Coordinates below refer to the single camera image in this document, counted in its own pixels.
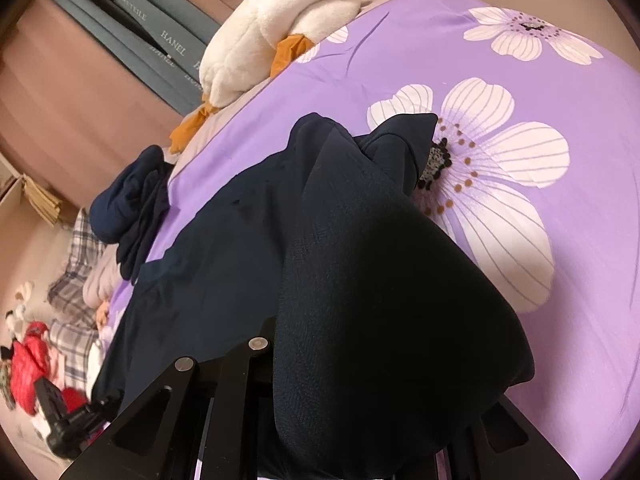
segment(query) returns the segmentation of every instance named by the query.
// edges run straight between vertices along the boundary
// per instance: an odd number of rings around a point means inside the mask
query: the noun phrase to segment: plaid blanket
[[[89,350],[98,337],[95,310],[82,298],[82,286],[104,251],[94,235],[86,212],[81,209],[74,225],[68,259],[60,277],[47,291],[55,309],[49,339],[65,356],[65,384],[84,392]]]
[[[105,244],[95,237],[89,218],[81,209],[74,225],[65,269],[47,291],[47,301],[63,322],[80,328],[95,328],[95,310],[84,302],[82,286],[104,248]]]
[[[54,319],[49,330],[49,340],[65,356],[65,386],[84,393],[89,350],[98,337],[97,330],[69,325]]]

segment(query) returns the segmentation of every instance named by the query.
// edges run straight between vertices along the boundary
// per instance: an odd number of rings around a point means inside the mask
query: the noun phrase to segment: purple bedsheet
[[[302,115],[361,135],[432,110],[453,165],[414,199],[520,314],[536,376],[508,396],[598,480],[640,419],[638,103],[633,69],[534,16],[393,0],[293,63],[176,177],[149,259]],[[112,324],[131,291],[116,291]]]

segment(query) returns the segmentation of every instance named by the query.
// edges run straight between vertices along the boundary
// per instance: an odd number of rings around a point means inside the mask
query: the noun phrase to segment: red plush toy
[[[42,340],[47,330],[43,322],[34,321],[27,327],[23,342],[14,342],[10,389],[15,402],[32,416],[36,414],[33,383],[41,377],[50,378],[51,374],[49,347]],[[87,402],[84,394],[74,388],[64,388],[62,397],[68,412]]]

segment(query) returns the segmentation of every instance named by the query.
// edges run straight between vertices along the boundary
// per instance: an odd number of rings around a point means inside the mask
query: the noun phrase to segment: dark blue fabric
[[[280,478],[391,478],[533,375],[514,311],[411,202],[389,140],[328,140],[298,205],[261,440],[283,445]]]
[[[137,278],[169,211],[167,183],[172,169],[162,148],[149,146],[91,204],[91,229],[98,240],[118,244],[116,260],[125,280]]]
[[[125,280],[135,282],[138,278],[140,266],[145,263],[162,220],[169,211],[167,184],[172,168],[171,164],[164,162],[147,176],[140,194],[142,208],[138,218],[120,238],[116,261]]]
[[[378,142],[398,143],[400,157],[385,161],[384,168],[393,173],[398,166],[401,174],[409,168],[413,187],[428,160],[435,121],[433,114],[396,116],[353,139],[335,121],[317,114],[301,118],[286,149],[235,176],[160,260],[142,265],[93,398],[118,388],[125,392],[125,407],[175,358],[220,357],[258,333],[276,314],[298,205],[309,175],[319,171],[320,153],[332,146],[329,140],[344,138],[354,149],[351,156],[361,158],[366,156],[358,144],[368,142],[373,151]]]
[[[436,116],[352,138],[317,114],[140,269],[93,400],[125,408],[171,363],[223,356],[278,314],[258,472],[389,478],[532,376],[517,317],[409,199]]]
[[[160,146],[149,146],[129,164],[113,183],[98,195],[89,209],[89,223],[95,236],[106,244],[116,244],[138,219],[148,193],[147,177],[164,164]]]

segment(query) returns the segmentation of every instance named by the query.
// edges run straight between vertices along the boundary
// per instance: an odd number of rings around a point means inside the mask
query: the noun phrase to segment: metal screw
[[[254,337],[249,341],[249,348],[251,350],[264,350],[269,346],[269,342],[263,337]]]
[[[193,368],[193,359],[190,357],[181,357],[175,362],[175,369],[179,372],[187,372]]]

